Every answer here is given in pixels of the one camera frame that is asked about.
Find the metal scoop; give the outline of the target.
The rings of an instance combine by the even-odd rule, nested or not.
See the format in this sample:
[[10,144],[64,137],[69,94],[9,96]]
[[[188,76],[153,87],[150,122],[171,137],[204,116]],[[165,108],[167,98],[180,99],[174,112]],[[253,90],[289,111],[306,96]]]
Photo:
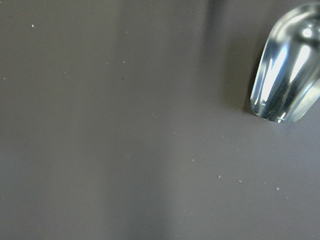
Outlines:
[[320,98],[320,4],[283,15],[265,43],[250,95],[252,112],[276,123],[298,122]]

